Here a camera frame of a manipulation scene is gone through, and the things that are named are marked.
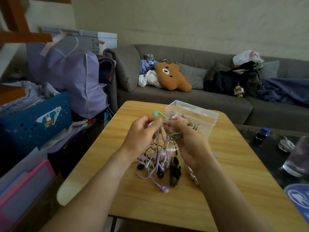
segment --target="houndstooth pillow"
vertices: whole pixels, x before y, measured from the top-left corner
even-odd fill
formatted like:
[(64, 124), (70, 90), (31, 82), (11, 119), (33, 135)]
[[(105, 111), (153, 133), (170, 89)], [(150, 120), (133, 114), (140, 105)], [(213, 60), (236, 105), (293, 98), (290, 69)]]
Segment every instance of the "houndstooth pillow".
[(186, 82), (192, 86), (192, 89), (204, 89), (203, 82), (207, 74), (206, 69), (191, 67), (180, 62), (176, 62), (176, 64), (179, 66), (179, 71), (183, 74)]
[(277, 77), (277, 72), (279, 69), (280, 61), (272, 61), (272, 62), (263, 62), (263, 68), (258, 69), (260, 73), (261, 80), (270, 78), (270, 77)]

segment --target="brown bear plush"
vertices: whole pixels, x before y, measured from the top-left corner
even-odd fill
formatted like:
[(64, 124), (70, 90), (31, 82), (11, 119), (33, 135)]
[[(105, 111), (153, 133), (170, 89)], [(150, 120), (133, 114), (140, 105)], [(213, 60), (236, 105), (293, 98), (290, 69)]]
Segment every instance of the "brown bear plush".
[(157, 73), (158, 82), (163, 88), (168, 90), (179, 89), (184, 92), (191, 91), (192, 86), (185, 81), (177, 64), (157, 63), (154, 68)]

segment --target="black coffee table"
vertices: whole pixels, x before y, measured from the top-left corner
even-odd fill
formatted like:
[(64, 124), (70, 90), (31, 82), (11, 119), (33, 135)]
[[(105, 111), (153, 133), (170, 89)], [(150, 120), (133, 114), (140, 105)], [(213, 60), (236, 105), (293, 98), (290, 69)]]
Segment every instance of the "black coffee table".
[(281, 188), (284, 189), (287, 185), (295, 183), (309, 183), (309, 176), (297, 178), (281, 168), (285, 160), (288, 158), (289, 153), (285, 153), (278, 148), (280, 140), (284, 139), (284, 137), (287, 137), (290, 141), (296, 144), (301, 136), (309, 136), (309, 133), (271, 129), (271, 133), (265, 141), (260, 146), (255, 146), (252, 144), (252, 140), (260, 130), (260, 127), (247, 125), (235, 126)]

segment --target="hand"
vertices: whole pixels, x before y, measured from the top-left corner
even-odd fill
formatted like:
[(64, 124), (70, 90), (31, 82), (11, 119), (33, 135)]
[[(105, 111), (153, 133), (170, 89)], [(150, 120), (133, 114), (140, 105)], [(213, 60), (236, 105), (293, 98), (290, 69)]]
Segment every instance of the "hand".
[(121, 146), (125, 150), (130, 162), (138, 158), (154, 139), (154, 134), (162, 125), (162, 118), (144, 115), (133, 121), (129, 132)]
[(208, 144), (208, 139), (202, 130), (193, 130), (188, 126), (192, 126), (191, 122), (182, 117), (171, 118), (183, 122), (166, 122), (164, 129), (167, 133), (182, 132), (183, 137), (178, 138), (180, 155), (183, 161), (195, 172), (199, 167), (203, 167), (206, 158), (214, 158), (211, 148)]

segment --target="drinking glass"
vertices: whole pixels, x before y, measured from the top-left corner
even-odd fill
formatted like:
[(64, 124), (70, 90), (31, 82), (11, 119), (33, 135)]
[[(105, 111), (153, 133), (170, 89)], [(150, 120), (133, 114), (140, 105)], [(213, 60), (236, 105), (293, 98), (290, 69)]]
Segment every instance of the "drinking glass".
[(309, 137), (301, 137), (282, 168), (295, 177), (309, 173)]

